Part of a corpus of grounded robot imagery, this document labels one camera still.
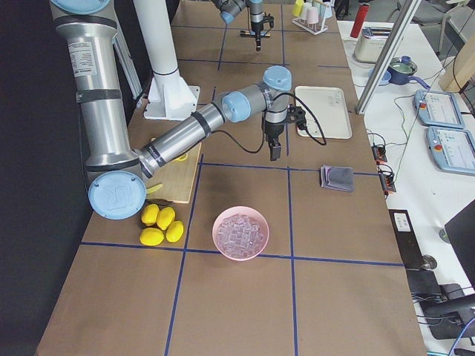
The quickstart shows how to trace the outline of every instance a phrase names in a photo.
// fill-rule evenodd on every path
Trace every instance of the yellow object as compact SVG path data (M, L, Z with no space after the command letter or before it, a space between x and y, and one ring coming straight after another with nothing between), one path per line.
M183 222L177 220L170 224L170 227L166 231L166 239L169 243L177 242L182 236L185 228Z
M146 246L156 246L162 243L163 232L158 228L144 228L140 233L140 242Z
M294 7L292 8L292 15L299 17L304 6L304 0L295 0Z
M147 194L152 194L154 193L155 191L158 191L160 188L163 187L163 184L162 183L158 183L156 185L153 185L151 186L150 188L147 188Z
M175 220L175 210L173 210L172 207L167 206L158 213L157 225L162 230L166 230L173 220Z
M147 226L152 226L155 224L159 211L160 208L158 208L157 204L150 204L144 207L141 216L142 223L146 224Z
M188 159L188 154L182 154L178 158L175 158L174 161L183 162L183 161L186 161L187 159Z

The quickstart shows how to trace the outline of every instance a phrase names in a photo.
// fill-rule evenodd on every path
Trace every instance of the white table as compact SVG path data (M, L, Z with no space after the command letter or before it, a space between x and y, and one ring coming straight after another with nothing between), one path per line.
M392 24L365 23L365 26L367 25L390 27ZM356 39L349 36L352 26L353 22L338 22L353 75L353 83L358 97L360 97L370 68L373 66L355 60L353 51ZM442 69L439 60L417 24L409 26L396 52L396 56L403 55L410 56L419 66L416 75L423 79L432 77ZM441 90L438 76L427 80L427 83L431 85L432 90ZM378 87L364 115L366 127L372 132L381 134L386 139L386 143L405 142L404 131L401 129L402 115L393 100L399 96L413 95L418 89L422 89L422 86L412 83ZM413 130L404 156L402 156L403 145L387 146L388 165L396 172L401 164L396 178L397 192L390 194L387 198L387 207L408 210L422 254L429 254L437 260L438 267L434 273L439 284L458 283L461 287L469 286L470 283L452 247L439 238L439 230L475 199L475 177L440 171L430 157L425 137L427 128L421 125L419 120L414 122L416 109L413 106L413 98L398 99L397 102L406 116L404 124L406 131L409 132L412 125ZM461 110L468 112L465 103L459 96L458 102ZM472 115L464 115L463 118L465 127L475 134L475 120ZM374 140L377 144L382 143L378 137L374 137ZM465 292L469 294L473 291L468 289ZM416 306L416 311L422 313L418 306ZM453 340L434 339L429 328L425 325L421 325L421 331L427 350L448 352ZM470 349L468 339L462 339L458 345Z

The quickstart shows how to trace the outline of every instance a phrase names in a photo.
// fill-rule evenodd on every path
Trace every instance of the saucepan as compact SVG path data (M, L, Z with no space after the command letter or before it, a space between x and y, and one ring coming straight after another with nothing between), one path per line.
M424 82L423 79L413 75L417 71L417 65L410 60L409 56L393 58L387 70L391 74L389 83L404 85L411 80L415 80L420 85L422 85L424 89L430 89L430 85Z

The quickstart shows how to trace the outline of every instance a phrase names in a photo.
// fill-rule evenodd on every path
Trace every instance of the white tray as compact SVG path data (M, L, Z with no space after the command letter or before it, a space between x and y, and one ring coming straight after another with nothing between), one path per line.
M317 116L326 138L349 139L351 137L350 118L342 89L300 86L295 88L295 95ZM310 134L321 137L312 115L306 113L305 117ZM300 136L308 137L305 131L297 130L297 132Z

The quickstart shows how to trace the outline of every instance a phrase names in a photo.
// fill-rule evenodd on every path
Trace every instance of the red bottle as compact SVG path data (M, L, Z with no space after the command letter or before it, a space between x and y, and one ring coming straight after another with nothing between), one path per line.
M354 39L358 38L359 33L361 32L361 28L363 27L364 19L366 18L366 15L368 14L369 9L370 9L370 6L368 4L362 4L359 7L358 13L356 14L355 23L353 24L353 28L351 29L351 34L350 34L350 36L353 37Z

